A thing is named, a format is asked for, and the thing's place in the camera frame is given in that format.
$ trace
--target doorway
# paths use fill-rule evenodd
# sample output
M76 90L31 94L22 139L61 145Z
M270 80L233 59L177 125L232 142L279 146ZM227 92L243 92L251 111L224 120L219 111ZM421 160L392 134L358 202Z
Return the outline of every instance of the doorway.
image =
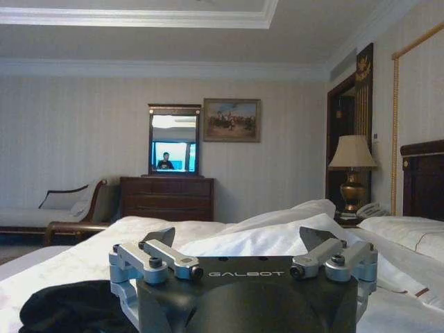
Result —
M339 137L355 134L355 74L330 90L327 95L327 165L325 167L325 197L330 199L336 210L343 211L345 202L339 187L345 182L345 171L330 171Z

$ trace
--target table lamp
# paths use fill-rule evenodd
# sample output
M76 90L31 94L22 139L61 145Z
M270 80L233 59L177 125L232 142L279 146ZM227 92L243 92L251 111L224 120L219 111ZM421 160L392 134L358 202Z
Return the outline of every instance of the table lamp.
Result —
M365 187L358 181L357 172L376 166L364 135L339 137L336 153L328 169L347 171L347 181L341 185L341 195L345 201L343 213L356 213L357 206L366 193Z

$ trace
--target headboard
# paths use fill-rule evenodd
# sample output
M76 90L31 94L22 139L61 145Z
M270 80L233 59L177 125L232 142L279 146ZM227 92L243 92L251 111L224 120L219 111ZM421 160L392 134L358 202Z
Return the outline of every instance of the headboard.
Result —
M444 140L401 147L405 216L444 221Z

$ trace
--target painting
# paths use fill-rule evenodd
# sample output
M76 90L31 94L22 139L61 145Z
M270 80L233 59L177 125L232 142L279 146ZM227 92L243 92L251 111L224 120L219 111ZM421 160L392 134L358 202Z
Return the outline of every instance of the painting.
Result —
M259 99L204 99L203 141L259 142Z

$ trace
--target mirror frame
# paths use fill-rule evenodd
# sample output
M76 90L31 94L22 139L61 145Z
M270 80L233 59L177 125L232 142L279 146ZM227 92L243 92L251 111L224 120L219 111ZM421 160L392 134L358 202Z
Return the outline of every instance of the mirror frame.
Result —
M199 123L202 112L201 104L148 104L149 110L149 138L148 138L148 175L149 176L198 176L199 175L199 154L200 137ZM178 115L196 116L196 166L194 171L170 171L168 173L153 170L151 166L151 154L153 151L153 116L155 115Z

